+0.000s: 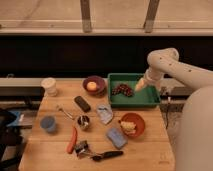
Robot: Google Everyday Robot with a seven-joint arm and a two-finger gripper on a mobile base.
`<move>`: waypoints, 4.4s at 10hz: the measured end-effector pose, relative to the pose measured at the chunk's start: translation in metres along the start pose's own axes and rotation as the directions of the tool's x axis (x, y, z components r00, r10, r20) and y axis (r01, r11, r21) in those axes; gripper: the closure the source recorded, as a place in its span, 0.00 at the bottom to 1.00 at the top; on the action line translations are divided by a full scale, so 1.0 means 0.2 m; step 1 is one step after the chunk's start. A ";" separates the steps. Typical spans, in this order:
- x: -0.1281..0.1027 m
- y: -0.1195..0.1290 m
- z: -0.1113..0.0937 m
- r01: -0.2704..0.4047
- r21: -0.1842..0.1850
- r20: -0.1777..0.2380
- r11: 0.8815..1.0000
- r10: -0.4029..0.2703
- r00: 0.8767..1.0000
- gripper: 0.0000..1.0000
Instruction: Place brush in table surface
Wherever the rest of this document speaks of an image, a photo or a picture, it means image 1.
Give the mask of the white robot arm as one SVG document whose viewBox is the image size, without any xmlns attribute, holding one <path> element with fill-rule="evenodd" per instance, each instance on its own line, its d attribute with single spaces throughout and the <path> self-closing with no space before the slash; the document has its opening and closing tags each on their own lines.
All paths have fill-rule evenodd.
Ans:
<svg viewBox="0 0 213 171">
<path fill-rule="evenodd" d="M 136 91 L 158 88 L 165 74 L 192 90 L 182 110 L 175 171 L 213 171 L 213 71 L 180 62 L 175 48 L 154 50 L 147 62 Z"/>
</svg>

